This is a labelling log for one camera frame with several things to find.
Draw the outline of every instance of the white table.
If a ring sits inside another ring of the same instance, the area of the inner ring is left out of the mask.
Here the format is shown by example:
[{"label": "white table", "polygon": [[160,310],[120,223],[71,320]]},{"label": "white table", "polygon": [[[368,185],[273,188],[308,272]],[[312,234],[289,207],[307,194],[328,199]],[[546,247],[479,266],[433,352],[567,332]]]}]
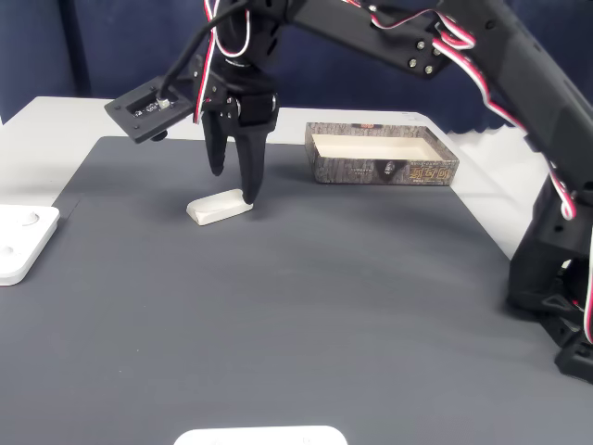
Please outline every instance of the white table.
[{"label": "white table", "polygon": [[[0,204],[50,206],[103,136],[124,132],[103,110],[104,99],[37,97],[0,127]],[[393,123],[394,113],[282,108],[268,141],[303,144],[311,121]],[[173,139],[204,139],[191,118],[169,130]],[[460,159],[452,189],[510,257],[531,221],[547,174],[520,133],[503,127],[484,134],[450,134]]]}]

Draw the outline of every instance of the cardboard box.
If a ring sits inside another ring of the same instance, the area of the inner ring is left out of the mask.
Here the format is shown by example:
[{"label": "cardboard box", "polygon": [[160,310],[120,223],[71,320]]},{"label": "cardboard box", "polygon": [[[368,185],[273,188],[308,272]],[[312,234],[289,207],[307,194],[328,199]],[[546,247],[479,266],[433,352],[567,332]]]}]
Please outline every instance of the cardboard box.
[{"label": "cardboard box", "polygon": [[308,123],[305,148],[323,184],[450,185],[459,160],[423,125]]}]

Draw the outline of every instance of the white block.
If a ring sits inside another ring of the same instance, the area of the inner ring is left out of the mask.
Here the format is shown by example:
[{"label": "white block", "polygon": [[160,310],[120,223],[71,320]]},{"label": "white block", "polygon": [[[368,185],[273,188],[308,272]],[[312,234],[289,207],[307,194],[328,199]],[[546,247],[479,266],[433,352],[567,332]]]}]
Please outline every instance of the white block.
[{"label": "white block", "polygon": [[271,426],[263,428],[194,429],[174,445],[347,445],[331,426]]},{"label": "white block", "polygon": [[56,231],[53,207],[0,206],[0,286],[20,282]]},{"label": "white block", "polygon": [[251,209],[253,204],[245,203],[243,192],[234,189],[190,202],[187,206],[187,214],[199,225],[206,225],[226,220]]}]

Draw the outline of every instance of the dark blue backdrop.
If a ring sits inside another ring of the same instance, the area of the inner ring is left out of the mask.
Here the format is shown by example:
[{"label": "dark blue backdrop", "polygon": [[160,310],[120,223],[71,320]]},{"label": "dark blue backdrop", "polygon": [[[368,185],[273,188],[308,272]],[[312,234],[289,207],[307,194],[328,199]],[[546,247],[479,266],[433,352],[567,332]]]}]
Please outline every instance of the dark blue backdrop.
[{"label": "dark blue backdrop", "polygon": [[[434,1],[395,3],[416,8]],[[592,101],[593,1],[509,4]],[[0,0],[0,115],[6,120],[37,95],[116,97],[162,74],[204,21],[201,5],[201,0]],[[73,8],[64,15],[62,7],[61,18],[60,6]],[[297,29],[285,31],[280,49],[270,71],[284,106],[418,111],[458,133],[501,124],[457,67],[424,82]]]}]

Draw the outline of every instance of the black robotic arm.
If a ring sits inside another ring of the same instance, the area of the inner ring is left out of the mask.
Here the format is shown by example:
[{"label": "black robotic arm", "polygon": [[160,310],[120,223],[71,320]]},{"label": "black robotic arm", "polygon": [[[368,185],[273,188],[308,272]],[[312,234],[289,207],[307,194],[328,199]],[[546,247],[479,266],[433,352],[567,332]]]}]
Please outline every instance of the black robotic arm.
[{"label": "black robotic arm", "polygon": [[[448,48],[439,46],[440,39],[455,36],[443,31],[463,29],[474,44],[461,49],[479,68],[476,75],[502,95],[512,110],[508,120],[524,127],[530,147],[551,169],[511,261],[509,303],[540,318],[562,347],[556,359],[561,371],[593,383],[593,348],[587,341],[593,311],[593,111],[502,0],[441,0],[438,13],[417,16],[379,0],[243,1],[248,15],[243,3],[220,0],[221,15],[238,9],[227,20],[207,7],[210,25],[218,21],[218,44],[226,56],[212,56],[213,42],[206,57],[194,56],[197,34],[165,82],[157,78],[106,106],[116,123],[143,142],[164,137],[169,126],[192,113],[196,122],[203,115],[212,172],[221,174],[227,138],[234,137],[244,199],[251,203],[263,180],[266,137],[279,109],[273,79],[260,67],[274,53],[283,25],[318,33],[425,79],[450,61],[438,48]],[[454,20],[449,27],[448,20]],[[202,37],[208,32],[201,31]],[[194,78],[192,99],[169,88],[186,62]],[[570,265],[562,267],[566,261]]]}]

